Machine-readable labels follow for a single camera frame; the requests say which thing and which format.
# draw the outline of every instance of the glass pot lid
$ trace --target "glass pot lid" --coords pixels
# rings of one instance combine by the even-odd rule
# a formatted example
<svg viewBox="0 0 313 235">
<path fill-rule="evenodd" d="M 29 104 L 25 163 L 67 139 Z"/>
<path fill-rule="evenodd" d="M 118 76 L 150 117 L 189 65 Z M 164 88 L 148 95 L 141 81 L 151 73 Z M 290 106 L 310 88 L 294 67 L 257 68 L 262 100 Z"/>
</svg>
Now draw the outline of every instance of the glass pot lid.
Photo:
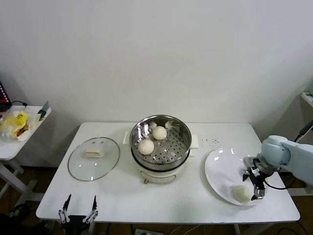
<svg viewBox="0 0 313 235">
<path fill-rule="evenodd" d="M 116 166 L 119 155 L 119 147 L 114 140 L 93 138 L 77 146 L 71 153 L 68 170 L 77 180 L 97 180 Z"/>
</svg>

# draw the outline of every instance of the plastic bag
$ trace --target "plastic bag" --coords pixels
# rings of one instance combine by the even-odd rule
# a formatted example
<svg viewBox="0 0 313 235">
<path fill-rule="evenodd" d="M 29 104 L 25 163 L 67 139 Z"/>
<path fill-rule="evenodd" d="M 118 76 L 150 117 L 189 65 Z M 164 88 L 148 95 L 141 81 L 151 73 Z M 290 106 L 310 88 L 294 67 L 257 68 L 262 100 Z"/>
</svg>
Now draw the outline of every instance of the plastic bag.
<svg viewBox="0 0 313 235">
<path fill-rule="evenodd" d="M 39 118 L 39 114 L 10 109 L 0 119 L 0 136 L 6 141 L 24 141 L 37 127 Z"/>
</svg>

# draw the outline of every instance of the floor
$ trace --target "floor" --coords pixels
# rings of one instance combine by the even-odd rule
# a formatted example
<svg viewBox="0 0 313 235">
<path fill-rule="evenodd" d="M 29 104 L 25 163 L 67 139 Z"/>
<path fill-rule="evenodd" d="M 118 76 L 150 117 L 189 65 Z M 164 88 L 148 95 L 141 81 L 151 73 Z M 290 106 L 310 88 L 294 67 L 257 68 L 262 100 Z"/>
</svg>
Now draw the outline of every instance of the floor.
<svg viewBox="0 0 313 235">
<path fill-rule="evenodd" d="M 50 181 L 52 180 L 55 173 L 55 169 L 29 169 L 27 168 L 22 175 L 18 177 L 27 184 L 31 179 L 38 179 L 38 184 L 36 185 L 35 192 L 45 192 L 49 186 Z M 290 176 L 282 175 L 282 179 L 286 181 L 286 185 L 290 182 Z M 0 188 L 4 186 L 5 182 L 0 179 Z M 304 183 L 297 181 L 293 187 L 301 188 L 304 186 Z M 0 213 L 8 213 L 10 209 L 14 207 L 14 204 L 19 198 L 19 193 L 17 193 L 13 188 L 9 188 L 5 195 L 0 199 Z M 294 197 L 295 204 L 297 205 L 300 214 L 300 224 L 308 232 L 307 234 L 313 235 L 313 197 Z M 36 207 L 38 206 L 37 202 L 28 202 L 29 207 L 32 209 L 30 215 L 22 222 L 25 226 L 35 226 L 40 222 L 35 215 Z M 135 229 L 145 229 L 149 231 L 156 231 L 169 235 L 169 233 L 177 228 L 179 225 L 164 225 L 164 224 L 133 224 Z M 177 229 L 171 235 L 183 235 L 186 231 L 193 228 L 195 225 L 183 225 L 181 228 Z M 240 225 L 241 231 L 246 230 L 250 225 Z M 108 224 L 96 224 L 94 228 L 95 235 L 104 235 L 108 227 Z M 305 231 L 298 223 L 280 223 L 275 224 L 268 230 L 262 233 L 262 235 L 277 235 L 277 232 L 280 228 L 291 228 L 299 235 L 305 235 Z M 131 226 L 130 224 L 111 224 L 109 229 L 110 235 L 131 235 Z M 282 230 L 279 235 L 294 235 L 296 234 L 290 230 Z M 63 235 L 63 230 L 59 224 L 56 224 L 52 232 L 53 235 Z M 188 235 L 234 235 L 235 230 L 233 225 L 201 225 L 196 229 L 188 233 Z"/>
</svg>

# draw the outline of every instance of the steamed bun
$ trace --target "steamed bun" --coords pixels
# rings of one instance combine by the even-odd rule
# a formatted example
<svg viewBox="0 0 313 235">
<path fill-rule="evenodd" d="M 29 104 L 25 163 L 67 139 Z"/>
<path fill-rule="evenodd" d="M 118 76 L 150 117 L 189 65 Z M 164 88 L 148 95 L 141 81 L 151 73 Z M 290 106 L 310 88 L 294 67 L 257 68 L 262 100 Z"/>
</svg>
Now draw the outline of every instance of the steamed bun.
<svg viewBox="0 0 313 235">
<path fill-rule="evenodd" d="M 246 186 L 239 185 L 233 189 L 234 197 L 238 202 L 248 203 L 251 201 L 252 195 L 250 189 Z"/>
<path fill-rule="evenodd" d="M 163 126 L 157 126 L 152 132 L 153 138 L 163 140 L 166 138 L 167 132 Z"/>
<path fill-rule="evenodd" d="M 154 143 L 151 140 L 143 140 L 139 143 L 138 150 L 142 155 L 149 155 L 155 148 Z"/>
</svg>

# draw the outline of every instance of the white wall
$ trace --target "white wall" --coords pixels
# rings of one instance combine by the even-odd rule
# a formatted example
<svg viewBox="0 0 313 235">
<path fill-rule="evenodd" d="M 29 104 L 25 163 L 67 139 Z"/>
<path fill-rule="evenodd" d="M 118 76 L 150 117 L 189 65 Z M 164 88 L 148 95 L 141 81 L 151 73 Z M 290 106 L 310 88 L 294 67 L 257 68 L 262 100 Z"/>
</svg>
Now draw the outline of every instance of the white wall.
<svg viewBox="0 0 313 235">
<path fill-rule="evenodd" d="M 313 117 L 298 97 L 313 75 L 312 9 L 311 0 L 2 0 L 0 78 L 11 99 L 53 108 L 19 159 L 57 165 L 80 123 L 152 114 L 294 138 Z"/>
</svg>

